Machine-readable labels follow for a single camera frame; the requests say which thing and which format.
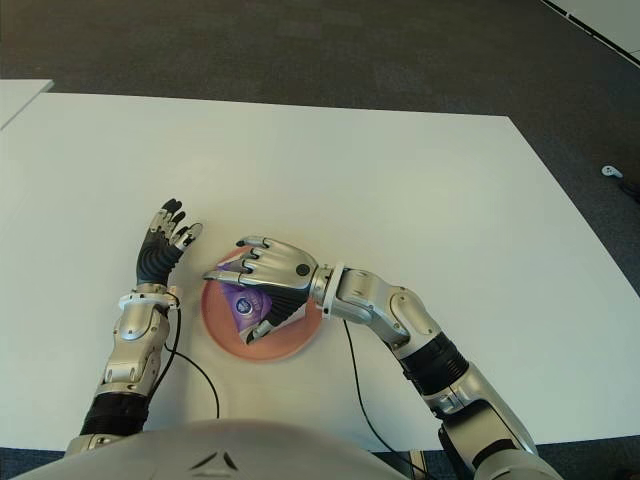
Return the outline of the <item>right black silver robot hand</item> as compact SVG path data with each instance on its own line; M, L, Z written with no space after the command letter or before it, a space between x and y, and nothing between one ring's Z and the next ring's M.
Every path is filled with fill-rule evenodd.
M309 253L268 237L246 236L236 245L244 252L206 272L203 278L268 299L267 312L243 334L250 345L289 320L307 302L318 263Z

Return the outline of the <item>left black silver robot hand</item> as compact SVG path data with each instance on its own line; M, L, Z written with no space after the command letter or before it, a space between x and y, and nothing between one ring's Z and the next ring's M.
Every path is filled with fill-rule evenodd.
M168 285L176 264L203 230L201 223L178 229L185 217L182 202L175 198L165 202L154 214L137 257L137 285Z

